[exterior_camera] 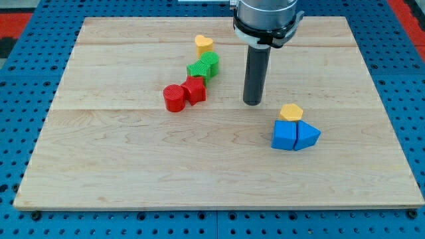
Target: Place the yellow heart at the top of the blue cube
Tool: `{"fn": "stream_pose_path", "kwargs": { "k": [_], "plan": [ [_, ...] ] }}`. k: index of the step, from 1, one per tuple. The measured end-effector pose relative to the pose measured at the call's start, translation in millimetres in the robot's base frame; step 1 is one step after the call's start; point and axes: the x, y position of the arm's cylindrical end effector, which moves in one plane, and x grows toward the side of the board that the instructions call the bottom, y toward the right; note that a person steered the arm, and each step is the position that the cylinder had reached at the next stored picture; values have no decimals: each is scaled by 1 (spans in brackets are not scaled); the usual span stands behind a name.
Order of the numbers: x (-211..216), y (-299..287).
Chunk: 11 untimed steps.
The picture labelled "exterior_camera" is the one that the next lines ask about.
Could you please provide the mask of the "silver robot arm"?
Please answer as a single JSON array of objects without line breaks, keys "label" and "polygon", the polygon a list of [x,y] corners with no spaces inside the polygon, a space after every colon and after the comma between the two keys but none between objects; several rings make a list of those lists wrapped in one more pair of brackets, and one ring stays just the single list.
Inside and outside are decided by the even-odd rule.
[{"label": "silver robot arm", "polygon": [[238,0],[236,18],[258,30],[285,27],[296,14],[297,0]]}]

